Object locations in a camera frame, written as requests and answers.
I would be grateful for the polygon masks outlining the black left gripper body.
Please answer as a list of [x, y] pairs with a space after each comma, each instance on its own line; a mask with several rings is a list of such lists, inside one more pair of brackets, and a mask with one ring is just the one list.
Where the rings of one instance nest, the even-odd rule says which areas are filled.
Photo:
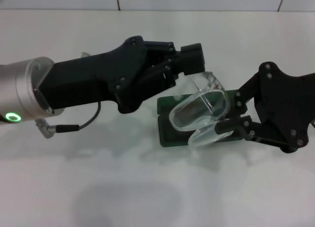
[[55, 63], [39, 90], [52, 109], [113, 101], [121, 113], [134, 112], [158, 94], [144, 78], [147, 47], [141, 36], [134, 36], [110, 52]]

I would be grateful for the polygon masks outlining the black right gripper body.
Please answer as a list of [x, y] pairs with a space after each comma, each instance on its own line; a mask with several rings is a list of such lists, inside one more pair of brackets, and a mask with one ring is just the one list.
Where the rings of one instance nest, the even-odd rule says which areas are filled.
[[308, 126], [315, 119], [315, 75], [289, 76], [274, 62], [258, 70], [255, 109], [262, 124], [270, 125], [285, 140], [280, 149], [296, 152], [308, 142]]

